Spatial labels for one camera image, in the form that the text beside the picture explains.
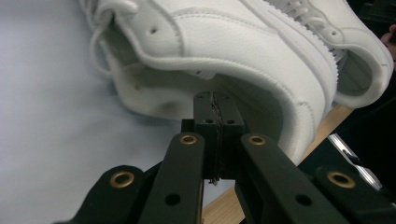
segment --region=white surface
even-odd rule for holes
[[[77,1],[2,1],[0,223],[71,218],[103,172],[148,169],[179,132],[121,105],[90,64],[90,36]],[[220,183],[205,203],[231,186]]]

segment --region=brass screw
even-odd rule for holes
[[[340,188],[353,189],[356,186],[355,180],[353,180],[349,175],[345,175],[340,172],[331,171],[327,174],[327,178],[330,182]]]
[[[197,137],[194,135],[183,135],[180,138],[180,143],[184,145],[192,145],[197,142]]]
[[[256,146],[262,146],[266,143],[265,138],[256,135],[250,136],[248,141]]]
[[[117,178],[120,176],[126,176],[127,179],[121,182],[117,181]],[[134,174],[128,171],[117,172],[110,178],[110,185],[115,189],[123,189],[125,187],[128,187],[130,184],[132,184],[132,182],[134,182]]]

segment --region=white sneaker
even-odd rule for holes
[[[266,1],[305,25],[333,51],[340,73],[337,103],[362,107],[382,95],[389,84],[393,60],[346,0]]]
[[[192,118],[192,97],[233,97],[253,132],[298,163],[330,110],[337,69],[324,44],[261,0],[82,1],[121,100],[134,112]]]

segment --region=wooden floor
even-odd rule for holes
[[[309,155],[353,110],[337,105],[320,123],[315,141],[305,152],[303,159]],[[244,213],[233,188],[228,189],[215,201],[204,208],[203,222],[205,224],[239,224],[244,219]]]

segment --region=shoe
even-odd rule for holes
[[[382,95],[392,75],[393,60],[346,0],[266,1],[305,25],[334,53],[339,69],[335,102],[357,108]]]
[[[192,118],[202,91],[231,96],[250,129],[300,162],[330,110],[337,68],[324,44],[261,0],[82,1],[119,96],[132,111]]]

